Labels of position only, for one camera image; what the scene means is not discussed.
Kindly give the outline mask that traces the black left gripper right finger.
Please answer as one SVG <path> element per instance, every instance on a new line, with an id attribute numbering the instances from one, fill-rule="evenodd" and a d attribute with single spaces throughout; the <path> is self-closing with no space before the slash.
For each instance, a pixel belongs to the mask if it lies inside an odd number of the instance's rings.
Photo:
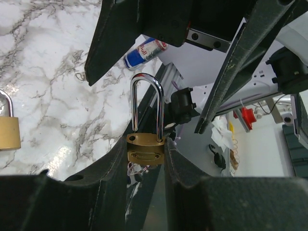
<path id="1" fill-rule="evenodd" d="M 165 141 L 170 231 L 305 231 L 308 182 L 303 178 L 207 175 Z"/>

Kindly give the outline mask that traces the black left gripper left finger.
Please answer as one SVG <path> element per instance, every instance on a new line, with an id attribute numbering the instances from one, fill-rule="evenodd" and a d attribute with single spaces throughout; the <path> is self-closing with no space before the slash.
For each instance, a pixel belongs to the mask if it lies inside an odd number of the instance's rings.
<path id="1" fill-rule="evenodd" d="M 125 228 L 127 142 L 68 177 L 11 175 L 0 179 L 3 231 L 122 231 Z"/>

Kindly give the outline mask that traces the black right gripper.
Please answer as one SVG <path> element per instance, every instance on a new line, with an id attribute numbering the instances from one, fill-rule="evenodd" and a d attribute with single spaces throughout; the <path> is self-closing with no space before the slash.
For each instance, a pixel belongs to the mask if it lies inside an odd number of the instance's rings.
<path id="1" fill-rule="evenodd" d="M 304 0 L 144 0 L 142 34 L 180 47 L 185 42 L 226 53 L 243 18 L 195 133 L 204 133 L 220 106 L 252 78 L 283 26 L 306 10 Z"/>

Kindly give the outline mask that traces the small brass padlock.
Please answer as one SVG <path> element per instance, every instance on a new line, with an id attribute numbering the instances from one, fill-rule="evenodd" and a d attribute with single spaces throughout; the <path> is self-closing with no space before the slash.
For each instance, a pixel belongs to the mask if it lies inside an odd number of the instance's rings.
<path id="1" fill-rule="evenodd" d="M 157 95 L 156 133 L 138 133 L 139 117 L 137 106 L 137 84 L 139 81 L 150 83 Z M 164 90 L 161 83 L 146 73 L 136 74 L 130 83 L 132 130 L 127 135 L 128 161 L 141 166 L 155 166 L 164 163 Z"/>

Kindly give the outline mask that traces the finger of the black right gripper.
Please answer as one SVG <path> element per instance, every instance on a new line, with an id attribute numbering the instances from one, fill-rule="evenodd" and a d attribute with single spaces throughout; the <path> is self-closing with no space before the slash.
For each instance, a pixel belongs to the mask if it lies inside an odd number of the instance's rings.
<path id="1" fill-rule="evenodd" d="M 85 62 L 90 86 L 101 79 L 134 45 L 142 32 L 143 0 L 103 0 Z"/>

